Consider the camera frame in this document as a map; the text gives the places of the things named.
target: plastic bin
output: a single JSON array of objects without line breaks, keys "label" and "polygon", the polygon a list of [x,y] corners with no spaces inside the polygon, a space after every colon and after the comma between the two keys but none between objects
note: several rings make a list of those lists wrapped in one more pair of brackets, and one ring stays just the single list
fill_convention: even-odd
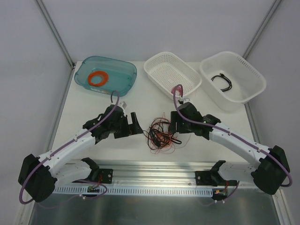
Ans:
[{"label": "plastic bin", "polygon": [[[89,75],[96,71],[104,71],[108,75],[107,82],[99,87],[91,86],[88,82]],[[85,89],[109,95],[113,90],[117,90],[120,96],[127,94],[135,79],[136,67],[132,63],[100,56],[86,58],[74,75],[75,82]],[[101,80],[99,76],[91,79],[92,83],[99,83]]]},{"label": "plastic bin", "polygon": [[171,99],[176,85],[182,84],[183,96],[188,96],[202,82],[200,74],[171,52],[161,52],[148,59],[144,70],[148,78]]},{"label": "plastic bin", "polygon": [[[266,88],[264,77],[245,59],[233,52],[220,52],[200,63],[203,76],[201,87],[223,110],[233,111]],[[232,89],[222,92],[228,86],[223,79],[211,80],[223,73],[232,82]]]}]

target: blue plastic bin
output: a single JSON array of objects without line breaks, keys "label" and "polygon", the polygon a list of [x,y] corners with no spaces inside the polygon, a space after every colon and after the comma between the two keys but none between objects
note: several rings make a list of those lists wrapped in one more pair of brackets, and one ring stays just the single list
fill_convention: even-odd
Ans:
[{"label": "blue plastic bin", "polygon": [[[95,71],[104,71],[108,74],[107,82],[100,86],[91,86],[88,77]],[[85,89],[97,91],[110,95],[113,90],[117,90],[120,96],[124,96],[131,89],[136,79],[136,67],[130,62],[114,60],[110,58],[91,56],[86,58],[78,71],[75,73],[74,80]],[[102,78],[94,76],[92,83],[101,82]]]}]

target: white plastic container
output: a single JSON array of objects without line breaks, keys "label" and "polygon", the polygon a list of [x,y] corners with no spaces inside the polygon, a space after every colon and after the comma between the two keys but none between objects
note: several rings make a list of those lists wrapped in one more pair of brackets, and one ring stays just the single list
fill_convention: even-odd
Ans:
[{"label": "white plastic container", "polygon": [[194,69],[171,52],[161,52],[144,64],[149,79],[158,86],[169,98],[173,99],[172,90],[178,85],[183,86],[183,96],[196,90],[202,78]]},{"label": "white plastic container", "polygon": [[[266,88],[264,77],[245,59],[233,52],[220,52],[200,63],[203,76],[201,88],[223,110],[233,111]],[[222,92],[228,86],[221,78],[212,77],[223,73],[232,82],[232,89]]]}]

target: white wall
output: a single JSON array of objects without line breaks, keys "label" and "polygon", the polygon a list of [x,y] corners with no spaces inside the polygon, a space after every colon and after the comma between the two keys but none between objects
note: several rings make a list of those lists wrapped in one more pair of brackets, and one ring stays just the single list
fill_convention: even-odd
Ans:
[{"label": "white wall", "polygon": [[243,54],[274,0],[44,0],[74,61]]},{"label": "white wall", "polygon": [[70,67],[34,0],[2,0],[0,20],[0,224],[9,225],[23,159],[45,151]]},{"label": "white wall", "polygon": [[285,0],[248,61],[267,80],[250,103],[262,143],[281,146],[294,184],[285,189],[295,223],[300,224],[300,1]]}]

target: tabletop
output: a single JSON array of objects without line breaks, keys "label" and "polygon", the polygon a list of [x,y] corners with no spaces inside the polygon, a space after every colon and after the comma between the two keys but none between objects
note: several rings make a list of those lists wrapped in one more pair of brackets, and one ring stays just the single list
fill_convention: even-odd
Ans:
[{"label": "tabletop", "polygon": [[[79,69],[81,61],[78,61],[74,73]],[[138,121],[143,130],[147,130],[154,118],[161,117],[165,113],[170,118],[170,112],[175,111],[173,101],[159,90],[148,78],[143,69],[144,62],[132,61],[137,68],[137,77],[132,89],[127,95],[120,98],[127,104],[126,113],[136,112]],[[198,73],[199,62],[188,62],[190,67]],[[200,87],[188,96],[197,110],[202,114],[212,114],[219,118],[227,126],[238,134],[252,138],[250,124],[245,107],[241,106],[234,112],[226,112],[218,108],[211,98]],[[53,148],[57,148],[74,136],[82,125],[99,114],[104,113],[110,105],[110,96],[98,92],[86,90],[76,84],[74,79],[69,87],[63,112],[55,135]],[[231,162],[244,162],[244,159],[236,155],[226,147],[208,141],[194,134],[180,134],[178,136],[183,144],[177,145],[175,150],[165,153],[153,154],[146,144],[143,134],[125,138],[114,139],[110,135],[97,145],[85,150],[74,159],[90,157],[94,160],[127,160],[139,162],[217,162],[226,160]]]}]

